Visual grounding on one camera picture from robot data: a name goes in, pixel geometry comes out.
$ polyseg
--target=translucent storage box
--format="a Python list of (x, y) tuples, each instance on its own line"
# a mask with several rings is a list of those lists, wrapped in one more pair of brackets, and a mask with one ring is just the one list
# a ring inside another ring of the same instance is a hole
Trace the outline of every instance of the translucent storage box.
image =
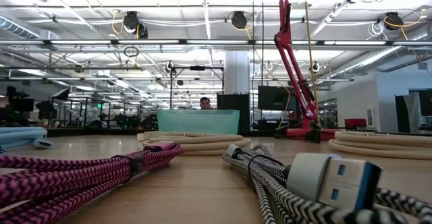
[(237, 134), (239, 110), (158, 110), (162, 132)]

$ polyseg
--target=red desk lamp arm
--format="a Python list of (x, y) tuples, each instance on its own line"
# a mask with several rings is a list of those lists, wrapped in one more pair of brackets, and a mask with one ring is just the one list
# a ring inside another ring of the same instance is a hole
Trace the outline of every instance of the red desk lamp arm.
[[(275, 44), (279, 50), (286, 71), (288, 72), (292, 86), (294, 87), (294, 92), (297, 95), (304, 119), (317, 120), (317, 108), (313, 102), (313, 94), (306, 80), (303, 79), (300, 67), (298, 66), (297, 60), (292, 52), (290, 12), (291, 4), (288, 3), (288, 0), (279, 0), (281, 27), (280, 31), (275, 35)], [(288, 63), (288, 58), (286, 57), (284, 49), (286, 49), (288, 56), (290, 57), (292, 67), (297, 75), (297, 80), (290, 64)]]

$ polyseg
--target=ceiling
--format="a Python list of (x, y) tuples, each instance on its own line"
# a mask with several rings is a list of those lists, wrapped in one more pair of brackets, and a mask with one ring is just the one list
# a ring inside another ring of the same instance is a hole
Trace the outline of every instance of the ceiling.
[[(292, 37), (295, 40), (307, 39), (307, 26), (302, 22), (305, 15), (304, 0), (290, 0), (292, 2), (291, 20)], [(405, 24), (417, 22), (407, 27), (408, 37), (410, 32), (425, 25), (430, 19), (432, 0), (352, 0), (345, 4), (346, 0), (308, 0), (308, 17), (310, 20), (310, 31), (314, 34), (314, 40), (396, 40), (402, 39), (400, 30), (380, 30), (379, 25), (374, 25), (377, 18), (383, 18), (386, 12), (398, 12)], [(279, 30), (279, 8), (278, 0), (0, 0), (0, 10), (8, 16), (19, 19), (29, 29), (50, 30), (61, 39), (133, 39), (134, 36), (125, 30), (117, 34), (112, 25), (118, 31), (121, 29), (122, 17), (127, 11), (137, 11), (148, 30), (149, 39), (250, 39), (271, 40)], [(230, 23), (233, 11), (244, 11), (248, 19), (250, 29), (236, 30)], [(324, 26), (320, 22), (331, 15)], [(21, 39), (19, 36), (5, 30), (0, 30), (0, 39)], [(106, 46), (92, 47), (93, 49), (106, 49)], [(14, 49), (26, 50), (28, 48), (14, 46)], [(115, 53), (52, 53), (52, 61), (55, 66), (64, 67), (76, 65), (85, 66), (126, 66), (127, 58), (119, 49)], [(112, 69), (110, 76), (123, 78), (130, 86), (144, 92), (167, 93), (163, 89), (167, 82), (151, 81), (127, 81), (127, 78), (138, 77), (163, 77), (165, 65), (171, 61), (176, 66), (189, 65), (212, 65), (223, 66), (225, 63), (225, 52), (229, 48), (192, 49), (187, 53), (141, 53), (136, 60), (131, 58), (128, 66), (135, 63), (145, 70)], [(263, 56), (265, 63), (272, 65), (271, 73), (276, 78), (288, 78), (285, 67), (281, 63), (279, 52), (275, 48), (262, 50), (256, 46), (256, 54), (248, 49), (250, 58), (255, 57), (255, 63), (260, 63), (259, 57)], [(369, 52), (368, 49), (347, 50), (337, 47), (332, 50), (312, 50), (312, 60), (328, 69), (336, 69), (341, 65)], [(309, 75), (309, 52), (305, 48), (294, 51), (304, 76)], [(36, 63), (33, 65), (46, 65), (49, 62), (48, 53), (28, 53)], [(261, 77), (260, 67), (255, 69), (255, 77)], [(45, 72), (52, 76), (58, 76), (59, 70)], [(73, 71), (62, 71), (69, 77), (92, 77), (94, 71), (85, 71), (77, 74)], [(208, 82), (184, 82), (179, 88), (220, 88), (221, 81), (209, 71), (195, 72), (185, 70), (183, 77), (214, 77)], [(267, 71), (263, 72), (265, 78), (271, 76)], [(92, 82), (93, 87), (104, 89), (105, 92), (114, 90), (106, 87), (103, 81)]]

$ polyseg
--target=table surface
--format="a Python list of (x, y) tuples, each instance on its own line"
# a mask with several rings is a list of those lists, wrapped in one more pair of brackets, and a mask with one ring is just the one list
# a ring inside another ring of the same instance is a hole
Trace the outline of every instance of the table surface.
[[(9, 155), (46, 159), (97, 159), (142, 150), (135, 136), (52, 138), (51, 150), (23, 146)], [(383, 168), (379, 182), (421, 200), (432, 201), (432, 161), (384, 159), (344, 154), (327, 143), (253, 138), (284, 164), (299, 152), (333, 152), (365, 159)], [(168, 166), (99, 196), (61, 223), (262, 223), (257, 196), (249, 183), (221, 157), (177, 156)]]

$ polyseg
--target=person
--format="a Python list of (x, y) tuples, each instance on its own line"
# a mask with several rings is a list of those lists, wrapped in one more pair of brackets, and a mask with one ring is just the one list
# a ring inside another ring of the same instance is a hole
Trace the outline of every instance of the person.
[(200, 99), (200, 107), (201, 109), (210, 109), (210, 99), (207, 97), (202, 97)]

